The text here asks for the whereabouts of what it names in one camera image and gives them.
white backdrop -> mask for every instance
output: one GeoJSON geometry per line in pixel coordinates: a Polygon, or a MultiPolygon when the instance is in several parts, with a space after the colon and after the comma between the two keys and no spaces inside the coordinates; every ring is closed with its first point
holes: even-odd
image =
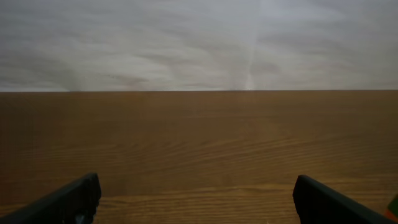
{"type": "Polygon", "coordinates": [[[397,0],[0,2],[0,91],[390,88],[397,0]]]}

wooden surface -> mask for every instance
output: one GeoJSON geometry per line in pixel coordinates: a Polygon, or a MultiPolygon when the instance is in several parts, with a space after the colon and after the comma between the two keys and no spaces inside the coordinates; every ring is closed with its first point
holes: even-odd
{"type": "Polygon", "coordinates": [[[1,93],[0,215],[99,174],[95,223],[298,223],[299,174],[383,212],[398,91],[1,93]]]}

wrinkled white sheet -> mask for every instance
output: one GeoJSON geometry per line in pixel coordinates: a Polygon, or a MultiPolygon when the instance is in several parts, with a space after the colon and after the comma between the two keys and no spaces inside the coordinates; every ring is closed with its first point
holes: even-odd
{"type": "Polygon", "coordinates": [[[398,88],[396,0],[3,0],[0,91],[398,88]]]}

white wall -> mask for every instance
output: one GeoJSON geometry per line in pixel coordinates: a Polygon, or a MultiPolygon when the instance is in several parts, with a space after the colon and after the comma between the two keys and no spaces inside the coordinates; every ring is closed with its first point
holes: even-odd
{"type": "Polygon", "coordinates": [[[0,2],[0,91],[386,88],[396,0],[0,2]]]}

wood grain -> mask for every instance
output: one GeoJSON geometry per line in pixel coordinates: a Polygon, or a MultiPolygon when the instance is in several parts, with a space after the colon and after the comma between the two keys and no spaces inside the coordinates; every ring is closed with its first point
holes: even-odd
{"type": "Polygon", "coordinates": [[[298,223],[299,174],[383,212],[398,91],[1,93],[0,215],[83,174],[96,223],[298,223]]]}

